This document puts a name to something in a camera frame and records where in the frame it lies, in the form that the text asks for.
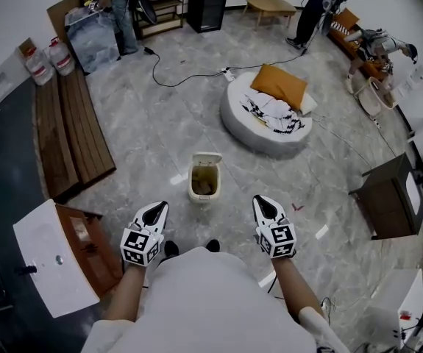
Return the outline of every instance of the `standing person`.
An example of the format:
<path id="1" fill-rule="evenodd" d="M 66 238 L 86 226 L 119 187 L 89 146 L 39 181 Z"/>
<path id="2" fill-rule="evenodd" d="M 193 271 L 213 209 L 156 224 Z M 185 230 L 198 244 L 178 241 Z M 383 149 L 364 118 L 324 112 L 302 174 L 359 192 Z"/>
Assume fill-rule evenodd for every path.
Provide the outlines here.
<path id="1" fill-rule="evenodd" d="M 179 255 L 167 241 L 138 317 L 145 267 L 123 275 L 82 353 L 349 353 L 291 259 L 272 259 L 286 307 L 217 240 Z"/>
<path id="2" fill-rule="evenodd" d="M 413 44 L 405 43 L 391 37 L 385 31 L 366 30 L 365 32 L 374 33 L 374 39 L 364 38 L 360 48 L 357 50 L 357 57 L 350 65 L 349 73 L 345 79 L 345 87 L 350 94 L 353 94 L 352 78 L 356 70 L 366 61 L 377 59 L 384 68 L 389 61 L 389 54 L 401 50 L 402 53 L 410 57 L 414 64 L 417 63 L 417 48 Z"/>
<path id="3" fill-rule="evenodd" d="M 99 6 L 105 8 L 110 0 L 100 0 Z M 111 7 L 115 22 L 121 30 L 124 42 L 125 55 L 134 54 L 138 51 L 138 42 L 132 28 L 131 14 L 129 13 L 128 0 L 111 0 Z"/>
<path id="4" fill-rule="evenodd" d="M 305 47 L 321 19 L 322 13 L 324 13 L 322 0 L 309 0 L 299 17 L 296 37 L 294 39 L 286 38 L 286 42 L 296 49 Z"/>

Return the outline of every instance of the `wooden coffee table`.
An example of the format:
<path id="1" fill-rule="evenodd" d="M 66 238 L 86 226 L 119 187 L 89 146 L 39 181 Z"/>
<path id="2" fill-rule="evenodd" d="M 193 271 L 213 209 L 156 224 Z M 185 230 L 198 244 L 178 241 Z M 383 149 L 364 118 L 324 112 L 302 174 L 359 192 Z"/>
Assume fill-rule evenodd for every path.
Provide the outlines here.
<path id="1" fill-rule="evenodd" d="M 291 17 L 296 13 L 296 8 L 286 0 L 247 0 L 247 5 L 242 12 L 244 15 L 248 7 L 258 10 L 257 27 L 262 17 L 288 16 L 286 27 L 290 26 Z"/>

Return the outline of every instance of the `white sink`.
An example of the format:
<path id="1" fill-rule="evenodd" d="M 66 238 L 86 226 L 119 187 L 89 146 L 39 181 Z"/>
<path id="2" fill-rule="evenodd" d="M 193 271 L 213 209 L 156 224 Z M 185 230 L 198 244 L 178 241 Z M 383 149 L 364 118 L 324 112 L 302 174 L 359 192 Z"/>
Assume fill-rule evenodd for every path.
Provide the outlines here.
<path id="1" fill-rule="evenodd" d="M 65 237 L 50 199 L 13 225 L 25 265 L 53 318 L 73 313 L 99 301 Z"/>

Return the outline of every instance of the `white shirt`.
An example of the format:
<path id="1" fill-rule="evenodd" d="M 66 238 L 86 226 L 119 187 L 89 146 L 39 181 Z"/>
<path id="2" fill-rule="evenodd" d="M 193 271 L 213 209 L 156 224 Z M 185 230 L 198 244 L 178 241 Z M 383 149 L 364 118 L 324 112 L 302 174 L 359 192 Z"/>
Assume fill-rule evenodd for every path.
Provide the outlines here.
<path id="1" fill-rule="evenodd" d="M 299 320 L 242 260 L 199 247 L 157 267 L 135 323 L 97 321 L 82 353 L 349 353 L 311 307 Z"/>
<path id="2" fill-rule="evenodd" d="M 383 47 L 386 54 L 391 54 L 399 50 L 403 42 L 400 42 L 391 36 L 387 35 L 382 38 L 375 39 L 371 42 L 369 50 L 372 54 L 375 54 L 374 49 L 381 46 Z"/>

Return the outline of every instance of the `trash can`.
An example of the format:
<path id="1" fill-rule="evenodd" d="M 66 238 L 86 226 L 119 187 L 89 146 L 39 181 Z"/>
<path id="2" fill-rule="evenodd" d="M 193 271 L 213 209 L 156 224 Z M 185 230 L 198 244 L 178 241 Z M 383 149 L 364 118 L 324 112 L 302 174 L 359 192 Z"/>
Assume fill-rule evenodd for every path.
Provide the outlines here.
<path id="1" fill-rule="evenodd" d="M 221 192 L 221 174 L 219 153 L 201 151 L 192 157 L 188 170 L 188 195 L 192 202 L 208 203 L 217 199 Z"/>

